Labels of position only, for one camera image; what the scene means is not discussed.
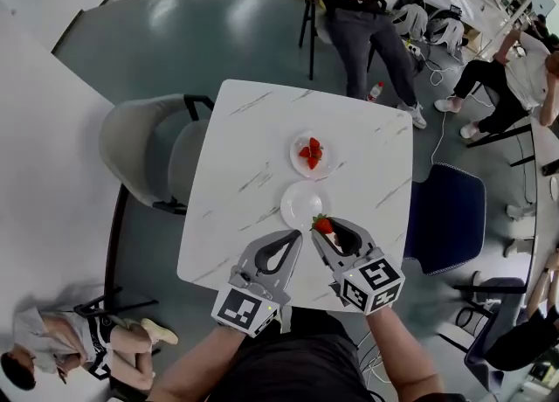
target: blue chair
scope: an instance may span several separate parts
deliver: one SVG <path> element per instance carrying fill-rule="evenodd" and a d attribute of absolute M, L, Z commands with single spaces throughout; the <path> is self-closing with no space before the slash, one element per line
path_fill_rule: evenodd
<path fill-rule="evenodd" d="M 483 354 L 483 343 L 486 341 L 487 332 L 493 326 L 495 317 L 497 314 L 491 314 L 489 320 L 484 326 L 483 330 L 475 340 L 473 340 L 472 346 L 466 353 L 464 357 L 464 364 L 466 368 L 470 370 L 475 378 L 477 378 L 483 387 L 491 392 L 492 394 L 498 393 L 503 385 L 503 379 L 505 378 L 505 373 L 500 370 L 494 369 L 487 360 L 484 358 Z"/>
<path fill-rule="evenodd" d="M 477 312 L 482 315 L 482 317 L 487 318 L 485 326 L 482 328 L 481 332 L 473 339 L 472 344 L 469 348 L 465 348 L 462 344 L 450 338 L 448 335 L 438 333 L 443 339 L 445 339 L 452 346 L 458 348 L 459 350 L 466 353 L 464 357 L 464 365 L 473 374 L 475 378 L 483 385 L 483 387 L 491 392 L 492 394 L 498 394 L 500 388 L 503 385 L 503 380 L 505 378 L 505 372 L 495 369 L 491 366 L 488 361 L 484 358 L 483 354 L 483 344 L 487 338 L 487 332 L 493 326 L 495 317 L 497 314 L 489 312 L 475 304 L 472 301 L 468 301 L 473 308 L 465 308 L 463 310 L 471 310 L 472 312 Z"/>
<path fill-rule="evenodd" d="M 411 186 L 404 258 L 437 274 L 476 258 L 486 228 L 483 182 L 448 164 L 435 163 L 429 177 Z"/>

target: sliced strawberry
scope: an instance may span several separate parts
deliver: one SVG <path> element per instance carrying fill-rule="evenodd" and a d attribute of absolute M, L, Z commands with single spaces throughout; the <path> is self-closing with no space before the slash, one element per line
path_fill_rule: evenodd
<path fill-rule="evenodd" d="M 308 140 L 308 145 L 310 146 L 311 149 L 318 149 L 321 146 L 318 140 L 312 137 L 310 140 Z"/>
<path fill-rule="evenodd" d="M 322 158 L 322 149 L 311 149 L 311 157 L 320 160 Z"/>
<path fill-rule="evenodd" d="M 322 234 L 331 234 L 334 232 L 332 224 L 323 214 L 319 214 L 318 217 L 314 218 L 313 228 Z"/>
<path fill-rule="evenodd" d="M 309 149 L 308 147 L 304 147 L 299 152 L 299 156 L 302 156 L 303 158 L 309 158 L 311 156 L 311 149 Z"/>
<path fill-rule="evenodd" d="M 313 157 L 307 158 L 307 164 L 308 167 L 311 168 L 311 170 L 313 170 L 318 164 L 318 159 Z"/>

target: bottle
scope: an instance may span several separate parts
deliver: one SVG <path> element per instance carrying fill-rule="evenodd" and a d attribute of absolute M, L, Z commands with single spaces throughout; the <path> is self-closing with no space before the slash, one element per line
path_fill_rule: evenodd
<path fill-rule="evenodd" d="M 384 82 L 378 82 L 372 90 L 370 90 L 370 93 L 367 94 L 367 101 L 369 102 L 376 102 L 376 100 L 378 99 L 378 96 L 381 95 L 381 92 L 383 91 L 383 87 L 384 87 Z"/>

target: white shirt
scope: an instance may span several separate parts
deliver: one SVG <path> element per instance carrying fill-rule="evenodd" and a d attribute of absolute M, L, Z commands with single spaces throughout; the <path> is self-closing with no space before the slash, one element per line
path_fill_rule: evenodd
<path fill-rule="evenodd" d="M 508 87 L 526 110 L 543 104 L 548 94 L 548 69 L 545 59 L 549 50 L 540 41 L 521 32 L 521 45 L 526 51 L 525 57 L 513 59 L 507 63 Z"/>
<path fill-rule="evenodd" d="M 73 312 L 44 312 L 43 315 L 65 318 L 73 327 L 84 349 L 88 362 L 95 359 L 95 348 L 87 320 Z M 37 308 L 30 308 L 14 316 L 14 342 L 26 348 L 33 356 L 33 363 L 43 372 L 54 374 L 57 361 L 64 356 L 77 354 L 65 338 L 50 336 Z"/>

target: hand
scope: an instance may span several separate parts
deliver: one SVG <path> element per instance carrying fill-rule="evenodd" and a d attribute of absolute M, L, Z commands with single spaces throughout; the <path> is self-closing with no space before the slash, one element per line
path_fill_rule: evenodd
<path fill-rule="evenodd" d="M 548 268 L 549 270 L 553 270 L 553 271 L 559 270 L 559 253 L 558 253 L 558 250 L 556 250 L 555 253 L 550 254 L 545 267 Z"/>
<path fill-rule="evenodd" d="M 493 55 L 493 60 L 499 62 L 501 65 L 506 65 L 508 63 L 507 57 L 503 54 L 499 54 L 498 52 Z"/>

